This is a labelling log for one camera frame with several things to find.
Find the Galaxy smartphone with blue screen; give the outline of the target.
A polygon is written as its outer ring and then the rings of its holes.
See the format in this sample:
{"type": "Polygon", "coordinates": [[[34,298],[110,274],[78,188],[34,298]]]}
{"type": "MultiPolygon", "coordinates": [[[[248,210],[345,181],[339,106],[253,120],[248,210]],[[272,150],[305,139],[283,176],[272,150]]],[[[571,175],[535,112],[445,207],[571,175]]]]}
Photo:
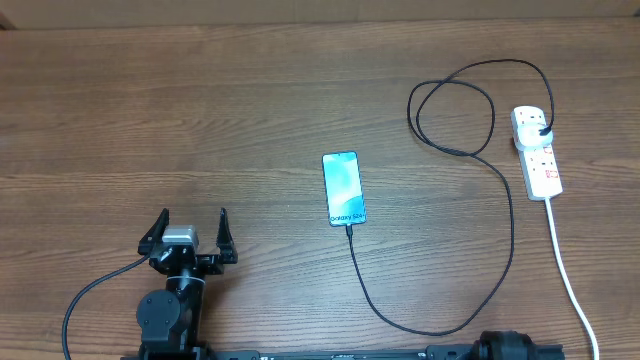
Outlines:
{"type": "Polygon", "coordinates": [[[332,227],[367,221],[361,174],[354,151],[322,156],[328,219],[332,227]]]}

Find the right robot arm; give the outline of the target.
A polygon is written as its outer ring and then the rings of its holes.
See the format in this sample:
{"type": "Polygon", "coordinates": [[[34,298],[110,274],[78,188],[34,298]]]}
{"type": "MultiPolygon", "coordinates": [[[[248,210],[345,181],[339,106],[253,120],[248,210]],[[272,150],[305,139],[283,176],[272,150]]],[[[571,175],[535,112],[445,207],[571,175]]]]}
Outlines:
{"type": "Polygon", "coordinates": [[[531,338],[515,331],[484,331],[473,344],[472,360],[534,360],[538,358],[531,338]]]}

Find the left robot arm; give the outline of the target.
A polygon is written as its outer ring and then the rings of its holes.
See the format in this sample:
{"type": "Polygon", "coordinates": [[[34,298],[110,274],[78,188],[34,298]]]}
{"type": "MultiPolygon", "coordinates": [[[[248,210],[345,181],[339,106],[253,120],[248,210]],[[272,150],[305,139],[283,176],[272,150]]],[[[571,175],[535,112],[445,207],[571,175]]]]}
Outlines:
{"type": "Polygon", "coordinates": [[[193,225],[172,225],[163,209],[141,238],[138,253],[166,277],[165,287],[146,294],[136,310],[141,327],[141,359],[214,359],[210,345],[198,339],[206,278],[238,262],[228,212],[220,210],[214,254],[198,252],[193,225]]]}

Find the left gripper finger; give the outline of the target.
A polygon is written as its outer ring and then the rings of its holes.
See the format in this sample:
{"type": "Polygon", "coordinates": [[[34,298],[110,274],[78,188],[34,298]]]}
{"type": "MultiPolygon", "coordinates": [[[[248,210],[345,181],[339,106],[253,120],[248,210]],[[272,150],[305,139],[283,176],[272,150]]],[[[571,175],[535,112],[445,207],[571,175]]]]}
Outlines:
{"type": "Polygon", "coordinates": [[[138,243],[139,253],[150,253],[156,244],[162,241],[162,236],[169,225],[169,210],[164,208],[154,225],[146,232],[138,243]]]}
{"type": "Polygon", "coordinates": [[[234,256],[235,244],[230,231],[228,212],[225,208],[220,210],[220,221],[216,238],[216,245],[220,249],[221,256],[234,256]]]}

